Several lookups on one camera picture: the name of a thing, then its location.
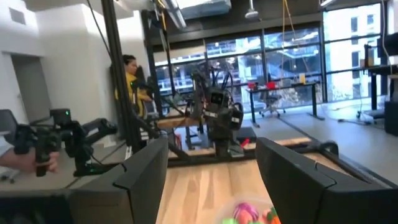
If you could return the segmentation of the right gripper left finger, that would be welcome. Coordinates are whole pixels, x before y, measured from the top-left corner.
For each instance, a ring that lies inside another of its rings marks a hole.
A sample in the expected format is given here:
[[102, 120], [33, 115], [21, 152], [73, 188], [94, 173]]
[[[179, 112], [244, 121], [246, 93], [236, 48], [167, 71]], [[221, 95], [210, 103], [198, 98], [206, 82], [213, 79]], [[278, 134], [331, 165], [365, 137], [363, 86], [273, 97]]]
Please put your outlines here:
[[168, 153], [158, 138], [77, 188], [0, 191], [0, 224], [155, 224]]

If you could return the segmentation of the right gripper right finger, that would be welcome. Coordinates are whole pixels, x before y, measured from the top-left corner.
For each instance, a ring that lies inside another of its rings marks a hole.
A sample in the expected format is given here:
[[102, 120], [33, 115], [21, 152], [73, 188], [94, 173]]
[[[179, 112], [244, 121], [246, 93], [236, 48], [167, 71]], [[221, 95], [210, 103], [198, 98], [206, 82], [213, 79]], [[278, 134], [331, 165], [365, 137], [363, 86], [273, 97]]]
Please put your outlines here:
[[282, 224], [398, 224], [398, 189], [338, 172], [258, 138], [257, 164]]

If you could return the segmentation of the red-orange toy produce green top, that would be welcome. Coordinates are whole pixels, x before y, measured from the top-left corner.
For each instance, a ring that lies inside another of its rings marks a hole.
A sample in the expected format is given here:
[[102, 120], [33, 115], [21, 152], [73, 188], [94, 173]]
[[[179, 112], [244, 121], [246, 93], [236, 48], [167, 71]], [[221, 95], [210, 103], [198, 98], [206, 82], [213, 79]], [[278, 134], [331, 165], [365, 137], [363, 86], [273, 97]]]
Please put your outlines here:
[[264, 210], [261, 218], [265, 224], [281, 224], [279, 216], [274, 207]]

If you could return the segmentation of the clear plastic tupperware container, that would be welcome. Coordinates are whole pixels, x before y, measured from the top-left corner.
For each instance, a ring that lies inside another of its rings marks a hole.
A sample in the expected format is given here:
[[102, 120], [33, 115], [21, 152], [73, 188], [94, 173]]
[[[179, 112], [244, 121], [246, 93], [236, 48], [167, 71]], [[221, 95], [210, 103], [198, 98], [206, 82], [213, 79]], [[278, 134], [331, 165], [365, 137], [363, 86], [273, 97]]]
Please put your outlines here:
[[231, 199], [229, 202], [226, 202], [221, 208], [218, 209], [216, 216], [214, 217], [211, 224], [221, 224], [222, 219], [225, 218], [234, 218], [233, 212], [237, 204], [247, 202], [257, 208], [259, 212], [259, 218], [257, 221], [251, 222], [249, 224], [265, 224], [262, 220], [262, 213], [264, 210], [268, 210], [273, 207], [273, 204], [269, 198], [259, 198], [259, 197], [235, 197]]

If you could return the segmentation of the black box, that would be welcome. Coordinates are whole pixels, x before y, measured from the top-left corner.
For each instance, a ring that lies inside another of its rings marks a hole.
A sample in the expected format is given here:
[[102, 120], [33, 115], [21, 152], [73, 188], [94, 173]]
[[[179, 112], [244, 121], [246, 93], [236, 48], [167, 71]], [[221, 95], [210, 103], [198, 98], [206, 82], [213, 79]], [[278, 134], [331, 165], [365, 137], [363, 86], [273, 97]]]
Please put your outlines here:
[[234, 137], [241, 144], [244, 142], [254, 143], [256, 142], [257, 136], [253, 131], [252, 127], [242, 127], [234, 132]]

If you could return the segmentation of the wooden table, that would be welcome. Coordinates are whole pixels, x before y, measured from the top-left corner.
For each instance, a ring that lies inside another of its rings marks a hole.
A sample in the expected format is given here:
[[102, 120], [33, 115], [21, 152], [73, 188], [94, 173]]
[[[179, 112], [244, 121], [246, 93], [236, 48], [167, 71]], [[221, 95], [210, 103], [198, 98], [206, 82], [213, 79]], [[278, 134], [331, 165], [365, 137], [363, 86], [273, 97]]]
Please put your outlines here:
[[207, 144], [207, 137], [204, 131], [204, 117], [194, 118], [190, 114], [190, 109], [182, 106], [171, 109], [163, 118], [155, 122], [159, 129], [169, 130], [174, 134], [178, 128], [185, 130], [185, 144], [189, 150], [203, 147]]

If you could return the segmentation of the black office chair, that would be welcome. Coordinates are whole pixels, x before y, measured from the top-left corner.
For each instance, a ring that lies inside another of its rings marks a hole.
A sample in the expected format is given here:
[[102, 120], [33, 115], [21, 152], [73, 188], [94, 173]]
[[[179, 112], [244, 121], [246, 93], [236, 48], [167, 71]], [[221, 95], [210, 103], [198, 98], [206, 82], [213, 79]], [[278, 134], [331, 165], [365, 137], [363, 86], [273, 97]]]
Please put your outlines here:
[[276, 103], [281, 99], [282, 95], [278, 93], [270, 93], [269, 91], [262, 92], [260, 95], [260, 100], [265, 103], [265, 107], [259, 111], [259, 114], [264, 117], [266, 112], [270, 112], [270, 114], [275, 113], [277, 117], [280, 117]]

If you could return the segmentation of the person's hand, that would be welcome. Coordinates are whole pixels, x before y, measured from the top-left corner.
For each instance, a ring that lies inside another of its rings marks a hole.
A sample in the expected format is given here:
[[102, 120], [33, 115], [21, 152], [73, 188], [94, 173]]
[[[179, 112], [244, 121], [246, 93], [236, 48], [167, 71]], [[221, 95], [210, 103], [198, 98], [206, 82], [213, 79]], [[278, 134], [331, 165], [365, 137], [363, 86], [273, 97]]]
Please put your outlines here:
[[51, 152], [50, 160], [44, 163], [36, 163], [35, 149], [27, 154], [15, 154], [12, 149], [0, 156], [0, 166], [16, 169], [23, 172], [35, 172], [37, 167], [44, 167], [49, 172], [56, 172], [58, 169], [59, 152]]

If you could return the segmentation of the person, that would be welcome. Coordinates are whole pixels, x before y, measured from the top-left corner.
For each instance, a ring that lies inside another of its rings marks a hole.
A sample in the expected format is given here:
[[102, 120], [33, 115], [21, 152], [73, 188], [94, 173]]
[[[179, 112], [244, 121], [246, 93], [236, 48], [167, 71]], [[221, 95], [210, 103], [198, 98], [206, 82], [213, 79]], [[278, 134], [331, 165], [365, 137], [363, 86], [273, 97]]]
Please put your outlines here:
[[127, 91], [134, 111], [141, 118], [147, 118], [145, 102], [152, 101], [147, 90], [142, 86], [144, 80], [137, 76], [137, 72], [142, 70], [138, 66], [135, 56], [123, 55], [124, 70], [127, 84]]

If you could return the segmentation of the black cabinet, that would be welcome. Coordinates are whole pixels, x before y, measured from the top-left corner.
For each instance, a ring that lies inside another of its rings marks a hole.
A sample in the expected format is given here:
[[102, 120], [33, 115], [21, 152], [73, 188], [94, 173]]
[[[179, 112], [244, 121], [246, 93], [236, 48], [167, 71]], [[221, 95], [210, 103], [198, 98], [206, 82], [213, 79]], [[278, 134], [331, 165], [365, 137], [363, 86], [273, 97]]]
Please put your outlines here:
[[384, 129], [386, 133], [398, 136], [398, 101], [385, 102]]

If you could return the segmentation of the ceiling lamp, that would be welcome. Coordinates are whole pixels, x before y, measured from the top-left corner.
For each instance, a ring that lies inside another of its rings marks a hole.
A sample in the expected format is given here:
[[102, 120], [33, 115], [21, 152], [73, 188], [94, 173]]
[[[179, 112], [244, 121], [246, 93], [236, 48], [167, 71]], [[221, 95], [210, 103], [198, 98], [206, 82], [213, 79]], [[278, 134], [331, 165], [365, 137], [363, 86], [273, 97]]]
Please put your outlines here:
[[248, 0], [249, 1], [249, 8], [247, 13], [245, 13], [245, 18], [246, 19], [255, 19], [258, 18], [259, 13], [255, 10], [254, 8], [254, 3], [253, 0]]

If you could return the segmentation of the dark chair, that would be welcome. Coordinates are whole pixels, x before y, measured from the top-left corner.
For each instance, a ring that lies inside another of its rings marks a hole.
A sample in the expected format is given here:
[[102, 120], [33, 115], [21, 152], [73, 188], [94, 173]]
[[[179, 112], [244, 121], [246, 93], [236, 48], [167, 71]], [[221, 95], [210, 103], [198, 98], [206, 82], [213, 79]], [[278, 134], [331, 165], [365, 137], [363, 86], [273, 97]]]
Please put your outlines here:
[[0, 109], [0, 136], [13, 141], [16, 136], [18, 122], [9, 109]]

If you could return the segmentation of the dark desk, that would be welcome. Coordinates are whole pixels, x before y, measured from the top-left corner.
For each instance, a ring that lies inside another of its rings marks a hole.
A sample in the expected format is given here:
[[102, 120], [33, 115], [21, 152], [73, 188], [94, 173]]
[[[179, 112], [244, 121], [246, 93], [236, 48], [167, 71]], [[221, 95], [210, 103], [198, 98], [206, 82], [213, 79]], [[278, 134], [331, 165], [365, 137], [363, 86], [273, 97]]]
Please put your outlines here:
[[371, 76], [371, 109], [377, 110], [377, 81], [376, 75], [388, 76], [398, 74], [398, 65], [377, 65], [367, 68]]

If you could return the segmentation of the black monitor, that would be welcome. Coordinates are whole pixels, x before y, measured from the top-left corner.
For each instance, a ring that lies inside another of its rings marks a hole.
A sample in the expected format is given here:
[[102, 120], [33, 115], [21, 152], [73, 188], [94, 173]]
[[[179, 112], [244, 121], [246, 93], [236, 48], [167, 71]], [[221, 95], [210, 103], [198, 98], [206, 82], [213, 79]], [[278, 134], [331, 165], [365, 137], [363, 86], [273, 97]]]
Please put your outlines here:
[[379, 58], [386, 56], [383, 47], [386, 48], [389, 56], [397, 56], [398, 55], [398, 32], [385, 35], [384, 39], [382, 39], [382, 37], [381, 37], [377, 40], [377, 56]]

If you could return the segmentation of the ceiling air duct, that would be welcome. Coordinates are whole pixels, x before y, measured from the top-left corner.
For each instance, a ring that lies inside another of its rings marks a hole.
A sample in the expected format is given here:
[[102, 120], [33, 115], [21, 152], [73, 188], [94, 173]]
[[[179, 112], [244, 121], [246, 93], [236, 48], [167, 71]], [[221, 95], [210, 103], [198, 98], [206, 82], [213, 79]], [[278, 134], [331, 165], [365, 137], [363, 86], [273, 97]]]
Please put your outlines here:
[[231, 0], [176, 0], [184, 19], [226, 14]]

